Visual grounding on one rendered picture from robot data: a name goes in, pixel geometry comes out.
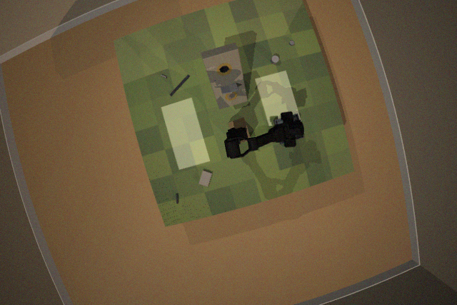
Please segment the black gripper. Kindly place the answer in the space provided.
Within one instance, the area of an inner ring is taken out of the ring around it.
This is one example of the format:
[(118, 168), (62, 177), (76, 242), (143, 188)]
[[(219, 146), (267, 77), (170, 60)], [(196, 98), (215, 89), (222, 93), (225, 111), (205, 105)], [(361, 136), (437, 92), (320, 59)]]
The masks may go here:
[[(281, 113), (281, 120), (283, 120), (283, 123), (286, 123), (289, 125), (290, 122), (293, 122), (293, 112), (284, 112)], [(287, 140), (284, 142), (284, 146), (286, 148), (289, 147), (296, 147), (296, 136), (291, 136), (290, 140)]]

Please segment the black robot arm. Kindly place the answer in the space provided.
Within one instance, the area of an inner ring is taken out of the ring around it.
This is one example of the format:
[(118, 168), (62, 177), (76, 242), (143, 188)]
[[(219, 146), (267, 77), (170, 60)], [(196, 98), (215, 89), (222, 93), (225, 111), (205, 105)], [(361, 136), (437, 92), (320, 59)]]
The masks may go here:
[[(304, 135), (304, 126), (301, 120), (295, 120), (286, 123), (276, 124), (268, 130), (268, 133), (248, 138), (246, 128), (231, 128), (226, 132), (227, 139), (224, 141), (226, 155), (230, 159), (241, 158), (247, 155), (250, 151), (256, 151), (258, 148), (265, 146), (271, 142), (280, 143), (291, 139), (291, 136)], [(285, 138), (286, 137), (286, 138)], [(239, 144), (240, 141), (248, 141), (248, 150), (241, 154)]]

